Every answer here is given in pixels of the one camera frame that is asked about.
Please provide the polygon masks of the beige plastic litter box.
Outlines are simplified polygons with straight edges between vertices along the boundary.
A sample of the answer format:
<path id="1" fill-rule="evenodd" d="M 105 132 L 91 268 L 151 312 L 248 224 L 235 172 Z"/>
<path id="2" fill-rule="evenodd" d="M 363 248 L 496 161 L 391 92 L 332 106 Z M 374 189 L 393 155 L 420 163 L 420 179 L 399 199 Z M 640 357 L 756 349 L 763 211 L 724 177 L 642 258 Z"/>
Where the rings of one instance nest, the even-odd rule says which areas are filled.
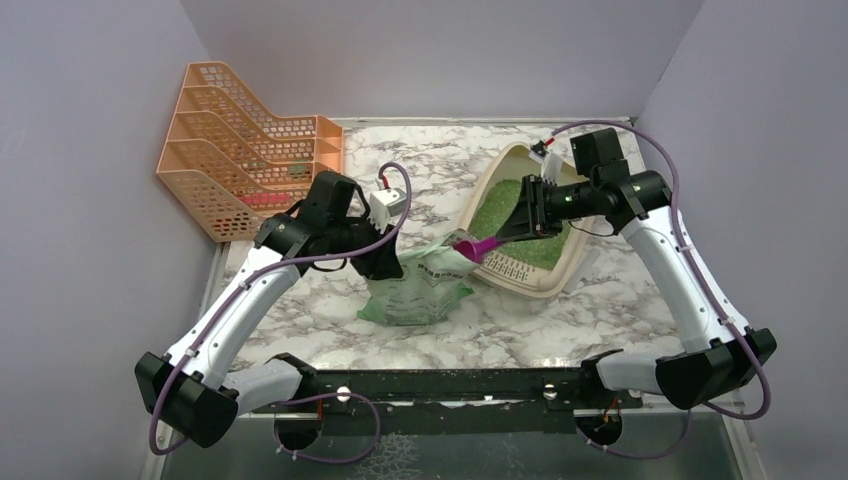
<path id="1" fill-rule="evenodd" d="M 513 142 L 504 147 L 483 171 L 476 182 L 470 199 L 460 210 L 456 227 L 469 230 L 472 219 L 489 190 L 503 180 L 520 180 L 529 174 L 540 175 L 542 161 L 533 157 L 530 146 Z M 577 230 L 566 234 L 562 252 L 549 269 L 537 268 L 527 262 L 508 256 L 502 248 L 487 255 L 483 264 L 472 275 L 484 283 L 531 299 L 545 299 L 563 290 L 578 269 L 583 250 L 593 226 L 592 218 L 575 222 Z"/>

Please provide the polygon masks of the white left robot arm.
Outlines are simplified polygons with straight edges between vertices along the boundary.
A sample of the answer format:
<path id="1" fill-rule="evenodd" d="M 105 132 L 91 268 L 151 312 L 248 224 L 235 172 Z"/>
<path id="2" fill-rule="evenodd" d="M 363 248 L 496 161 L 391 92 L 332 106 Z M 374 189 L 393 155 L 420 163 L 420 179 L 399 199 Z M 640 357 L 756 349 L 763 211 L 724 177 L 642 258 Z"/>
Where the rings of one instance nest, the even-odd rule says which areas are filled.
<path id="1" fill-rule="evenodd" d="M 364 265 L 394 248 L 412 204 L 411 182 L 365 195 L 342 174 L 319 173 L 307 196 L 266 218 L 244 264 L 197 323 L 165 353 L 147 352 L 134 376 L 151 415 L 150 450 L 167 455 L 185 442 L 208 448 L 235 419 L 271 403 L 275 395 L 298 411 L 313 401 L 314 384 L 302 366 L 273 359 L 230 374 L 236 354 L 258 323 L 317 262 Z"/>

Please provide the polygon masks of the purple plastic litter scoop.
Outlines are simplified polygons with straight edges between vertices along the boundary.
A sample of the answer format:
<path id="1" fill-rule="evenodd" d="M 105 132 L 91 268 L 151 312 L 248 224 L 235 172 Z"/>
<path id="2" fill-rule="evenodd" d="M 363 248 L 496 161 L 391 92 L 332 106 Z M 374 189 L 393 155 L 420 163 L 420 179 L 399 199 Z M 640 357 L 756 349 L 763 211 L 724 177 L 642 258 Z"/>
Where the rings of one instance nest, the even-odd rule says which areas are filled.
<path id="1" fill-rule="evenodd" d="M 499 242 L 494 236 L 491 236 L 483 240 L 460 240 L 453 245 L 453 249 L 469 261 L 481 264 L 488 254 L 503 245 L 505 245 L 505 242 Z"/>

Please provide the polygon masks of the white bag sealing clip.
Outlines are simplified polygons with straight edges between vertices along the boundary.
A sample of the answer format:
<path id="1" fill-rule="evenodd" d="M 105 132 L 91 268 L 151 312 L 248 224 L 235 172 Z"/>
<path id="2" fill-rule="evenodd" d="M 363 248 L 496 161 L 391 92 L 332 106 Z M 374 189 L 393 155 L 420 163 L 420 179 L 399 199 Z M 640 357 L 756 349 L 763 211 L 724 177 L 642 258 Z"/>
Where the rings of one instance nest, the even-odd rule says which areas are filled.
<path id="1" fill-rule="evenodd" d="M 587 251 L 582 256 L 582 259 L 574 273 L 564 285 L 562 292 L 567 295 L 571 295 L 582 283 L 592 280 L 596 276 L 595 263 L 599 257 L 600 251 L 598 249 L 591 249 Z"/>

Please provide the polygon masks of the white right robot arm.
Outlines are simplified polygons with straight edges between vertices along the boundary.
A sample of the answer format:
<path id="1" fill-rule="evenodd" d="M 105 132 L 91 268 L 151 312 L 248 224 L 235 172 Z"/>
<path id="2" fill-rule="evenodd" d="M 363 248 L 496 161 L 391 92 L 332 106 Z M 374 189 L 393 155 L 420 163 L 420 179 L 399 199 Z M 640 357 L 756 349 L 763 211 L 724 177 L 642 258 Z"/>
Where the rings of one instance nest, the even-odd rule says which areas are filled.
<path id="1" fill-rule="evenodd" d="M 552 238 L 565 223 L 601 216 L 637 253 L 676 324 L 682 352 L 661 357 L 601 354 L 584 363 L 579 398 L 600 407 L 617 391 L 662 395 L 679 409 L 710 406 L 714 398 L 762 379 L 777 347 L 767 328 L 755 329 L 709 272 L 678 208 L 675 183 L 653 170 L 633 173 L 613 127 L 569 141 L 580 181 L 559 185 L 561 161 L 539 141 L 529 147 L 541 165 L 521 180 L 495 245 Z"/>

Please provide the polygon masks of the green litter bag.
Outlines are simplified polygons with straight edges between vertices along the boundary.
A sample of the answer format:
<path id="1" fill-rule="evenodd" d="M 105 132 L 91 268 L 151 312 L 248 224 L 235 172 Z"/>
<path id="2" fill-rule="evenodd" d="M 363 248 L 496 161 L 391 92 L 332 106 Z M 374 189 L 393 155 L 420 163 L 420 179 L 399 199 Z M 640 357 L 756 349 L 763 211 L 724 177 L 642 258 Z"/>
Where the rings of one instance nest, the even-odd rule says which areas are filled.
<path id="1" fill-rule="evenodd" d="M 467 277 L 479 264 L 454 249 L 472 236 L 456 229 L 424 247 L 402 253 L 402 276 L 368 280 L 369 299 L 357 312 L 361 320 L 383 326 L 423 326 L 443 322 L 474 290 Z"/>

